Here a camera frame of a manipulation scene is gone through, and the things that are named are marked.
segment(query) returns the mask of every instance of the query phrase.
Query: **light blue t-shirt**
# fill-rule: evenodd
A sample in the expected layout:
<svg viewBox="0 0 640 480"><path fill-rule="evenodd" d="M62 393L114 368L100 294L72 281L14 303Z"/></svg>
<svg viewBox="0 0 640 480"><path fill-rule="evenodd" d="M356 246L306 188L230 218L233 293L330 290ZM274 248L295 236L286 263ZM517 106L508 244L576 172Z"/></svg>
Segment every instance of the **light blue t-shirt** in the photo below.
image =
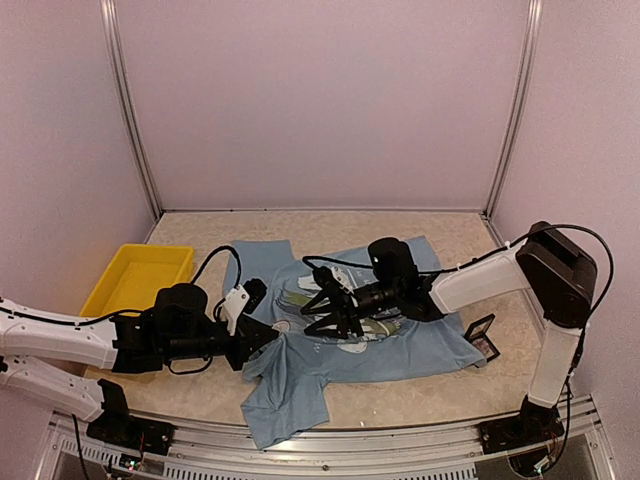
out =
<svg viewBox="0 0 640 480"><path fill-rule="evenodd" d="M419 270L440 268L424 237L407 243ZM485 361L464 339L457 314L429 323L405 317L364 319L361 323L365 335L350 335L347 340L307 336L304 328L320 317L303 316L300 307L319 289L309 267L301 261L292 261L289 242L237 241L233 246L242 261L242 282L257 277L267 285L267 296L251 316L283 332L261 355L247 362L243 371L247 380L262 377L242 405L258 448L267 448L297 431L328 421L322 389L329 382L426 377ZM370 263L364 247L328 256ZM354 288L376 281L369 269L335 267ZM230 262L225 290L233 286L235 272L235 265Z"/></svg>

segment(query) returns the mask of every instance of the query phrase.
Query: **black cable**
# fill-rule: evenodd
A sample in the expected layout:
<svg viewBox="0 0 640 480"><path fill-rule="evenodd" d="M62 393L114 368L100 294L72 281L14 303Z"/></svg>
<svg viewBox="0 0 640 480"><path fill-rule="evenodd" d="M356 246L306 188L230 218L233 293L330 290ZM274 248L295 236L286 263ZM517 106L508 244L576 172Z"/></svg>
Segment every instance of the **black cable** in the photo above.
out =
<svg viewBox="0 0 640 480"><path fill-rule="evenodd" d="M240 255L238 255L238 251L235 248L233 248L231 245L221 245L215 250L213 250L211 253L209 253L209 255L207 255L207 258L204 259L204 262L202 262L202 265L200 265L198 272L191 279L191 283L192 284L196 283L196 281L198 280L198 278L200 278L200 275L202 275L202 272L204 272L204 269L207 267L211 259L215 257L218 253L224 252L224 251L230 252L231 255L233 255L233 258L236 260L238 273L236 274L236 283L234 284L234 288L240 285L240 276L242 275L242 265L240 263Z"/></svg>
<svg viewBox="0 0 640 480"><path fill-rule="evenodd" d="M394 318L398 318L402 313L390 313L389 315L380 315L375 317L370 317L371 320L380 321L380 320L392 320Z"/></svg>
<svg viewBox="0 0 640 480"><path fill-rule="evenodd" d="M611 248L609 248L609 245L604 240L604 238L602 238L598 233L591 230L590 228L583 227L581 225L568 224L568 223L546 225L536 230L535 232L528 232L520 236L511 245L517 245L518 243L528 239L529 237L535 235L536 233L545 232L547 230L576 230L579 232L587 233L591 235L593 238L595 238L596 240L598 240L598 242L600 243L600 245L602 245L602 248L604 248L604 251L607 254L607 260L609 261L609 276L607 277L607 281L605 282L604 287L600 292L600 295L598 295L598 298L596 299L595 302L593 302L593 305L591 306L591 310L589 311L589 317L587 319L589 320L593 315L593 313L598 309L598 307L606 297L607 293L609 293L609 289L611 288L611 284L613 283L613 277L615 272L615 265L614 265L615 262L613 260L613 253L611 252ZM574 361L571 364L571 369L569 370L569 374L571 374L575 370L575 368L578 366L580 359L582 358L582 352L584 350L584 342L585 342L586 335L587 335L587 329L583 328L582 332L580 333L580 340L578 342L578 347L576 348L576 354L574 356Z"/></svg>
<svg viewBox="0 0 640 480"><path fill-rule="evenodd" d="M316 264L312 263L312 260L335 263L336 265L344 265L345 267L365 268L367 270L373 270L373 265L366 265L364 263L347 262L345 260L338 260L337 258L323 257L322 255L305 255L304 257L302 257L302 263L304 263L306 266L308 266L312 270L316 270L320 268Z"/></svg>
<svg viewBox="0 0 640 480"><path fill-rule="evenodd" d="M14 317L19 317L19 318L26 318L29 320L37 320L38 322L44 322L44 323L50 323L52 325L62 325L62 326L66 326L66 327L88 327L89 325L95 325L96 323L100 323L103 322L105 320L108 320L112 317L115 317L116 315L123 315L125 313L137 313L137 314L141 314L143 313L142 310L135 310L133 308L125 308L122 310L118 310L116 312L111 312L111 313L107 313L106 315L102 315L101 317L97 317L97 318L93 318L91 320L88 320L86 322L70 322L70 321L66 321L66 320L55 320L53 318L46 318L46 317L40 317L39 315L32 315L30 313L25 313L25 312L21 312L19 310L11 311L8 308L3 308L0 307L0 312L4 312L7 313L9 315L13 315Z"/></svg>
<svg viewBox="0 0 640 480"><path fill-rule="evenodd" d="M546 469L543 469L541 472L531 472L531 475L526 476L525 478L540 478L540 475L546 475L547 473L549 473L549 471L554 468L558 462L560 461L560 458L562 457L562 454L564 453L565 448L567 447L567 442L569 440L569 428L571 427L571 397L573 396L573 393L571 392L571 385L569 383L569 378L567 376L567 380L565 381L565 385L567 387L567 426L565 427L564 430L564 438L562 440L562 446L560 447L560 452L558 452L558 456L555 457L553 459L553 462L549 465L549 467L547 467Z"/></svg>
<svg viewBox="0 0 640 480"><path fill-rule="evenodd" d="M80 444L80 429L78 428L78 419L75 415L71 415L71 419L73 420L73 428L76 430L76 444L78 446L78 458L80 458L80 467L82 468L82 473L84 474L85 480L91 480L89 477L89 473L87 472L87 466L84 463L84 456L82 455L82 445Z"/></svg>
<svg viewBox="0 0 640 480"><path fill-rule="evenodd" d="M560 461L560 457L562 457L562 454L564 453L564 449L567 447L567 441L569 440L569 426L571 424L571 397L573 396L573 393L571 392L571 385L569 383L569 378L567 377L567 381L565 382L565 384L567 385L567 426L565 427L564 430L564 440L562 441L562 446L560 447L560 452L558 453L558 456L553 460L553 463L551 465L549 465L549 468L547 468L546 470L544 470L542 473L548 473L549 470L551 470L553 467L555 467L558 462Z"/></svg>
<svg viewBox="0 0 640 480"><path fill-rule="evenodd" d="M200 368L196 368L194 370L182 370L182 371L178 371L176 372L171 365L169 365L169 371L171 373L173 373L174 375L193 375L194 373L202 373L204 372L207 368L209 368L211 366L211 364L213 363L213 357L210 357L209 360L207 360L207 363L205 363L202 367Z"/></svg>
<svg viewBox="0 0 640 480"><path fill-rule="evenodd" d="M602 245L602 247L604 248L604 250L605 250L605 252L607 254L607 258L609 260L609 277L607 278L607 282L605 283L605 286L603 287L602 292L600 292L600 295L598 296L598 299L593 303L593 306L591 307L591 311L590 311L590 314L589 314L589 316L591 316L593 314L593 312L595 312L596 309L600 306L600 304L602 303L602 300L604 300L604 297L607 295L607 293L609 292L609 289L611 288L611 283L613 282L613 275L614 275L613 253L611 252L611 249L609 248L609 245L607 244L607 242L598 233L596 233L595 231L591 230L590 228L583 227L581 225L573 225L573 224L570 224L570 223L558 223L558 224L554 224L554 225L545 225L544 227L541 227L538 230L535 230L533 232L527 232L524 235L521 235L520 237L515 239L513 242L511 242L509 247L514 247L514 246L518 245L519 243L522 243L523 241L529 239L530 237L532 237L534 235L537 235L538 233L541 233L541 232L546 232L548 230L576 230L576 231L579 231L579 232L584 232L584 233L587 233L587 234L591 235L596 240L598 240L598 242L600 242L600 245ZM474 265L474 264L476 264L478 262L481 262L482 260L485 260L485 259L491 257L492 255L495 255L496 253L499 253L499 252L503 252L505 250L507 250L506 246L496 248L495 250L491 250L490 252L485 253L481 257L474 258L474 259L470 260L469 262L467 262L467 263L465 263L463 265L460 265L459 267L444 268L444 269L441 269L441 270L432 270L432 271L425 271L425 272L419 272L419 273L421 275L427 275L427 274L455 272L457 270L462 270L463 268L470 267L471 265Z"/></svg>
<svg viewBox="0 0 640 480"><path fill-rule="evenodd" d="M222 297L220 300L218 300L218 303L216 303L216 306L213 307L213 319L216 322L222 322L222 318L220 317L220 310L222 310L222 304L225 302L226 298Z"/></svg>

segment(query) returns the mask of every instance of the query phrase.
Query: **white bracket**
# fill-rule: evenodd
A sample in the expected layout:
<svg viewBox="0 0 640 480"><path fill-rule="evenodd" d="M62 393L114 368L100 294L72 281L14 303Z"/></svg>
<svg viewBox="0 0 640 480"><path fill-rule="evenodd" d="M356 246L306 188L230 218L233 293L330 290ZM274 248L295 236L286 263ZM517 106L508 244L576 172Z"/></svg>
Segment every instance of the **white bracket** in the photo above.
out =
<svg viewBox="0 0 640 480"><path fill-rule="evenodd" d="M0 387L10 388L92 422L102 410L102 387L95 380L71 375L29 356L4 357L6 372L0 372Z"/></svg>
<svg viewBox="0 0 640 480"><path fill-rule="evenodd" d="M508 249L440 275L431 287L433 302L442 313L451 313L487 298L530 288L516 252L517 249Z"/></svg>
<svg viewBox="0 0 640 480"><path fill-rule="evenodd" d="M232 337L236 334L236 326L240 314L249 303L249 294L242 285L232 288L222 304L222 320L227 322L227 331Z"/></svg>

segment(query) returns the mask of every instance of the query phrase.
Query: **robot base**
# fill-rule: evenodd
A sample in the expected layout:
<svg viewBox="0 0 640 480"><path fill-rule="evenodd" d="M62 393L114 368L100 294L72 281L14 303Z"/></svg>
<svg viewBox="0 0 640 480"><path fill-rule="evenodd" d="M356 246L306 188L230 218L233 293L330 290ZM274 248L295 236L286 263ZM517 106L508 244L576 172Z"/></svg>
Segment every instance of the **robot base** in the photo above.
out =
<svg viewBox="0 0 640 480"><path fill-rule="evenodd" d="M517 415L482 422L478 430L485 454L515 450L564 435L558 409L539 407L527 398Z"/></svg>
<svg viewBox="0 0 640 480"><path fill-rule="evenodd" d="M122 388L108 380L98 380L104 395L104 412L87 427L87 436L139 452L167 455L175 427L167 422L129 414Z"/></svg>

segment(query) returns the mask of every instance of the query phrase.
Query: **white wall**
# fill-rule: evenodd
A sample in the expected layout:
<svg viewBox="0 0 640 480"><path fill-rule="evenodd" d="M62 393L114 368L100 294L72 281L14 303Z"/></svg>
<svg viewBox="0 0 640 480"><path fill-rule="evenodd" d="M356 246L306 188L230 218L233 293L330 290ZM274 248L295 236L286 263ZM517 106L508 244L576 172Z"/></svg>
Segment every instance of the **white wall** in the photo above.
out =
<svg viewBox="0 0 640 480"><path fill-rule="evenodd" d="M635 0L545 2L529 99L496 222L589 226L617 275L589 330L576 383L593 393L621 478L640 463L640 8ZM605 277L606 258L593 247Z"/></svg>
<svg viewBox="0 0 640 480"><path fill-rule="evenodd" d="M0 3L0 291L77 313L118 246L152 226L100 3ZM0 390L0 478L31 478L51 410Z"/></svg>
<svg viewBox="0 0 640 480"><path fill-rule="evenodd" d="M164 206L480 210L527 8L527 0L118 2Z"/></svg>

